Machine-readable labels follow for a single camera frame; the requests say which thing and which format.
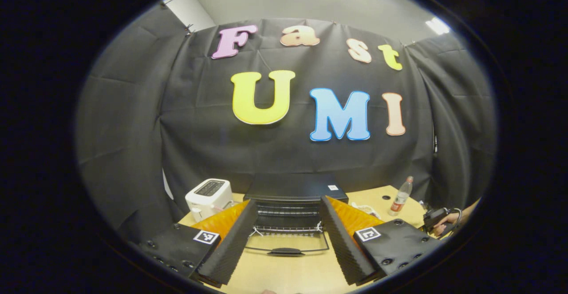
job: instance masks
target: plastic bottle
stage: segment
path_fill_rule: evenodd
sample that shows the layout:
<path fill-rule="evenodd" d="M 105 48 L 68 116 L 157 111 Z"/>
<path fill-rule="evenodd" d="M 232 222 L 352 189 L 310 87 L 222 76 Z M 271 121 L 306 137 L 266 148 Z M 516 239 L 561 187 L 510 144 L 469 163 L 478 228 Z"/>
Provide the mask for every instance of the plastic bottle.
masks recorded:
<path fill-rule="evenodd" d="M 391 208 L 389 209 L 389 215 L 397 216 L 398 213 L 402 210 L 404 203 L 406 203 L 406 199 L 410 196 L 412 192 L 412 181 L 414 179 L 412 176 L 406 178 L 406 182 L 402 184 L 400 189 L 398 189 L 398 194 L 396 195 L 394 201 L 392 202 Z"/>

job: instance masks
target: wooden table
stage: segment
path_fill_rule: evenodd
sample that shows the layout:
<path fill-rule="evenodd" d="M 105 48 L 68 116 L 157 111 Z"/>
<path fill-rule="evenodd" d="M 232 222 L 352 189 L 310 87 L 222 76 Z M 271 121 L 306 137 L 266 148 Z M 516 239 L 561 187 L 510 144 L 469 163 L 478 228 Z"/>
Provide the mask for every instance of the wooden table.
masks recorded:
<path fill-rule="evenodd" d="M 347 197 L 349 197 L 349 205 L 351 202 L 359 206 L 368 205 L 375 209 L 385 222 L 399 218 L 414 227 L 421 227 L 424 224 L 422 218 L 426 211 L 414 199 L 408 198 L 398 216 L 388 215 L 387 210 L 397 192 L 398 190 L 394 187 L 386 186 L 347 193 Z M 384 195 L 390 196 L 391 199 L 382 199 Z M 240 193 L 233 193 L 233 199 L 238 202 L 243 201 L 243 196 Z M 195 220 L 191 213 L 188 213 L 179 223 L 191 226 L 195 224 Z M 261 294 L 263 290 L 272 290 L 277 294 L 343 294 L 372 284 L 369 282 L 362 286 L 347 285 L 327 232 L 325 232 L 325 237 L 329 244 L 328 251 L 306 252 L 306 256 L 301 257 L 268 256 L 266 252 L 245 249 L 229 284 L 220 289 L 212 286 L 211 288 L 228 294 Z M 300 249 L 302 249 L 302 242 L 307 241 L 311 241 L 310 245 L 314 243 L 313 240 L 301 237 L 293 239 Z M 263 245 L 270 245 L 274 242 L 273 248 L 282 247 L 278 245 L 279 242 L 280 245 L 282 243 L 278 237 L 266 236 L 262 242 Z"/>

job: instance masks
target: letter m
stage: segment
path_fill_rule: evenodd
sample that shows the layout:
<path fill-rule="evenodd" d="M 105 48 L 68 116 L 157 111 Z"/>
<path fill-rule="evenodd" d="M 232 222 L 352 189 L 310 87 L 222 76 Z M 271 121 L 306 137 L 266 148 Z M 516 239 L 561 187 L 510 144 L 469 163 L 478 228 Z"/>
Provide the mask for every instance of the letter m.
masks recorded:
<path fill-rule="evenodd" d="M 330 89 L 312 89 L 310 96 L 316 100 L 316 130 L 310 134 L 312 141 L 331 139 L 328 120 L 338 139 L 343 138 L 349 122 L 351 122 L 351 129 L 347 132 L 349 140 L 367 140 L 371 137 L 371 133 L 367 130 L 369 94 L 361 91 L 351 92 L 343 108 Z"/>

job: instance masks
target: letter u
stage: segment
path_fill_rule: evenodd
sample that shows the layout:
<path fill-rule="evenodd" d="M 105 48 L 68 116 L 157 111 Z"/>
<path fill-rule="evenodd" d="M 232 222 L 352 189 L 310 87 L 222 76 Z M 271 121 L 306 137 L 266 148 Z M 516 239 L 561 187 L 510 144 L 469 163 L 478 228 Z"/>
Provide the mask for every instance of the letter u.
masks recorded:
<path fill-rule="evenodd" d="M 292 71 L 272 71 L 268 77 L 274 80 L 274 104 L 270 108 L 254 105 L 254 88 L 262 75 L 258 72 L 237 73 L 231 77 L 235 84 L 233 91 L 233 113 L 247 124 L 272 124 L 278 122 L 290 108 L 290 81 L 296 77 Z"/>

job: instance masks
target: ceiling light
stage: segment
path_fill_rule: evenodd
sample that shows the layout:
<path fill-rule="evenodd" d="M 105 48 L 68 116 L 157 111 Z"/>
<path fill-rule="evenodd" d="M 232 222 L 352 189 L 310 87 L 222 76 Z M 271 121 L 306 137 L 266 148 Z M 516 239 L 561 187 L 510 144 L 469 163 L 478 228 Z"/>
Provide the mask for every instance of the ceiling light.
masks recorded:
<path fill-rule="evenodd" d="M 434 32 L 438 35 L 450 32 L 448 25 L 446 25 L 446 23 L 442 22 L 442 20 L 438 19 L 437 17 L 434 17 L 430 21 L 426 21 L 426 25 L 428 25 L 430 29 L 434 30 Z"/>

